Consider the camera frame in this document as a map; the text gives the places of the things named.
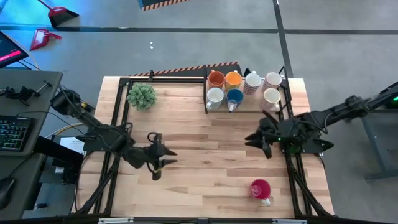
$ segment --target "blue mug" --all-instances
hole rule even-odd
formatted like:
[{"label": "blue mug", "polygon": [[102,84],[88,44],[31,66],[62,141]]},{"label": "blue mug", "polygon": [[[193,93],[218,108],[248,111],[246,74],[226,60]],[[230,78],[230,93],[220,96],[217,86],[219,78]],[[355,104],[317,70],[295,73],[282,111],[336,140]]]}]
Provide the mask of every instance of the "blue mug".
[{"label": "blue mug", "polygon": [[226,106],[231,113],[234,111],[243,101],[243,92],[239,89],[230,89],[226,93]]}]

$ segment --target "patterned mug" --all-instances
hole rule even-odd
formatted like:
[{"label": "patterned mug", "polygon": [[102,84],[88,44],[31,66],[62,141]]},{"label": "patterned mug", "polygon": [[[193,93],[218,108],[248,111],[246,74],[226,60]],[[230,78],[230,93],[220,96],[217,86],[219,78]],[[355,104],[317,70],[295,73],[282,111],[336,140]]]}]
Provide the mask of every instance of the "patterned mug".
[{"label": "patterned mug", "polygon": [[262,90],[265,91],[268,88],[278,88],[282,83],[282,76],[276,72],[270,72],[266,75],[264,83],[262,84]]},{"label": "patterned mug", "polygon": [[261,77],[256,73],[256,71],[253,71],[245,78],[243,93],[246,95],[253,95],[260,85]]}]

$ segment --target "black desk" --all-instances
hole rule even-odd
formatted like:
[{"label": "black desk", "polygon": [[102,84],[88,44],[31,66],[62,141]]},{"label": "black desk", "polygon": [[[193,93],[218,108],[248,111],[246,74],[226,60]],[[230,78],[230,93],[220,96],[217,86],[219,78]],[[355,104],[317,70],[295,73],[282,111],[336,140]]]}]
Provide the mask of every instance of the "black desk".
[{"label": "black desk", "polygon": [[[47,87],[39,98],[32,97],[28,101],[29,107],[17,100],[0,97],[0,114],[15,116],[25,111],[48,111],[50,109],[50,100],[55,96],[61,78],[61,72],[0,69],[0,88],[9,86],[19,91],[21,86],[24,85],[27,88],[37,90],[43,85],[43,80],[52,84],[52,87]],[[36,119],[34,128],[25,145],[26,149],[31,151],[36,144],[47,114],[26,113],[21,116]],[[40,167],[44,157],[43,154],[33,155],[15,172],[13,177],[17,179],[17,182],[12,193],[12,199],[5,209],[0,210],[0,220],[13,220],[22,217],[29,200],[36,191],[40,178]],[[5,153],[0,152],[0,179],[7,177],[24,159],[24,156],[7,156]]]}]

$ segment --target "yellow black striped tape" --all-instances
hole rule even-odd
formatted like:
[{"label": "yellow black striped tape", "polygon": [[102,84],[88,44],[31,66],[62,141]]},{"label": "yellow black striped tape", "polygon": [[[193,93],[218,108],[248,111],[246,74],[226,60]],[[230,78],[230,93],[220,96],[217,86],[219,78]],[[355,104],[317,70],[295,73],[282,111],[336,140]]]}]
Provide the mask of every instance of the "yellow black striped tape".
[{"label": "yellow black striped tape", "polygon": [[145,6],[142,8],[143,11],[148,11],[151,9],[157,9],[158,7],[164,7],[164,6],[169,6],[169,5],[173,5],[173,4],[177,4],[177,3],[181,3],[181,2],[186,2],[189,0],[169,0],[166,2],[161,2],[161,3],[156,3],[156,4],[151,4],[148,6]]},{"label": "yellow black striped tape", "polygon": [[[210,64],[210,65],[206,65],[206,66],[208,68],[213,68],[213,67],[226,66],[226,65],[237,65],[237,64],[238,64],[238,62],[225,62],[225,63]],[[184,71],[196,70],[196,69],[201,69],[201,68],[203,68],[203,65],[186,67],[186,68],[176,68],[176,69],[170,69],[170,70],[163,70],[163,71],[154,72],[154,74],[155,75],[164,75],[164,74],[173,73],[173,72],[184,72]],[[149,76],[149,72],[138,73],[138,74],[131,75],[131,76]]]}]

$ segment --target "gray floor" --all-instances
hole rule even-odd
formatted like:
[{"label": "gray floor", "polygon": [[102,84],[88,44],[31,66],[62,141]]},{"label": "gray floor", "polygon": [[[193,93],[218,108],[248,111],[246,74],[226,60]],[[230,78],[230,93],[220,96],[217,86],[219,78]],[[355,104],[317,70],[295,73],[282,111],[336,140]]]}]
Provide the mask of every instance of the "gray floor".
[{"label": "gray floor", "polygon": [[[66,26],[277,28],[272,0],[190,0],[142,12],[135,0],[52,0],[79,12]],[[394,0],[280,0],[286,29],[398,29]],[[49,25],[45,8],[9,1],[0,25]],[[5,31],[24,46],[31,31]],[[238,61],[258,73],[283,65],[278,34],[57,32],[62,40],[33,51],[40,68],[64,73],[62,84],[95,105],[102,77]],[[304,78],[313,110],[351,95],[371,96],[397,81],[398,35],[287,35],[294,77]],[[64,124],[49,116],[47,135]],[[338,123],[325,139],[326,175],[335,213],[343,218],[397,223],[398,179],[366,183],[379,171],[362,124]]]}]

